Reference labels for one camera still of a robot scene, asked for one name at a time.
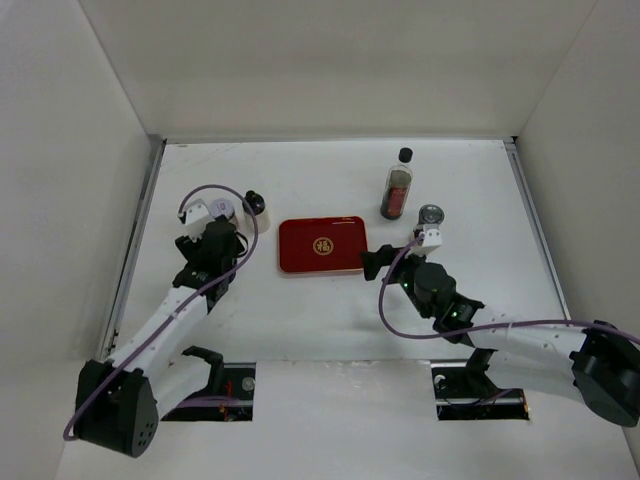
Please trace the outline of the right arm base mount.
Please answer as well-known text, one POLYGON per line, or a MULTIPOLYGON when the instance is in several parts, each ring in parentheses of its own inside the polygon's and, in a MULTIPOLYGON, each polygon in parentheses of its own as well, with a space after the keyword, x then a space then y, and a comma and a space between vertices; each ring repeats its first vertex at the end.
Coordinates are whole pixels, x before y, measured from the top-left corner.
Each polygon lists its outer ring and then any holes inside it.
POLYGON ((487 376, 492 356, 476 349, 467 360, 430 364, 440 421, 529 420, 524 392, 499 388, 487 376))

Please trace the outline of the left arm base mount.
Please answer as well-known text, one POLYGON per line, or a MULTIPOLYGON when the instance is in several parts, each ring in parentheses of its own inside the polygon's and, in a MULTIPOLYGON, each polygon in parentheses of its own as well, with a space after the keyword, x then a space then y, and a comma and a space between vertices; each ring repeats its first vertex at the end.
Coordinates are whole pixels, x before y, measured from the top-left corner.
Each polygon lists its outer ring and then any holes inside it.
POLYGON ((255 363, 227 363, 222 354, 191 346, 182 356, 207 365, 207 383, 166 413, 167 422, 246 422, 253 420, 255 363))

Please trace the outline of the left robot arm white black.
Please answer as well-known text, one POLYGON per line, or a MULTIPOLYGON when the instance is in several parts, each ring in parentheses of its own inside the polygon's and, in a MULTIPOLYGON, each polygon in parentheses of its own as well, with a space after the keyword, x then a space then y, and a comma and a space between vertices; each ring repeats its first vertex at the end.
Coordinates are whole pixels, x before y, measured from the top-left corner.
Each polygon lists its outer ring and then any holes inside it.
POLYGON ((65 440, 137 458, 160 421, 190 396, 226 394, 223 355, 193 345, 189 337, 227 293, 256 244, 223 218, 207 223, 198 239, 182 236, 175 244, 186 264, 156 312, 106 360, 82 367, 65 440))

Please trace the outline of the black cap white bottle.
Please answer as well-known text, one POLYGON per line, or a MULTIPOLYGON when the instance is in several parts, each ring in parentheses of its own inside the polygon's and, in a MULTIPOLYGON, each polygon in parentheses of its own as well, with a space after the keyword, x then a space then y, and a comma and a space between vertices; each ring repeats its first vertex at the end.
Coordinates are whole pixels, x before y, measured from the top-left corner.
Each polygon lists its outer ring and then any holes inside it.
POLYGON ((254 190, 248 190, 244 199, 243 211, 248 230, 258 234, 268 231, 271 222, 264 197, 254 190))

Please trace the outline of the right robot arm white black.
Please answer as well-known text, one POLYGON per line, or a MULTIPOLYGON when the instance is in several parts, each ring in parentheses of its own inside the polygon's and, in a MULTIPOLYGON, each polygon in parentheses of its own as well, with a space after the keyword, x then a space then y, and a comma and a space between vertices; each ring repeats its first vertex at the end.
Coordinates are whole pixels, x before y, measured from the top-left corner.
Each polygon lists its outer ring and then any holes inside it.
POLYGON ((399 285, 432 320, 429 339, 472 349, 463 373, 471 393, 534 390, 579 402, 612 424, 638 425, 637 337, 599 320, 518 320, 458 293, 442 265, 408 248, 384 245, 360 258, 366 280, 385 269, 382 284, 399 285))

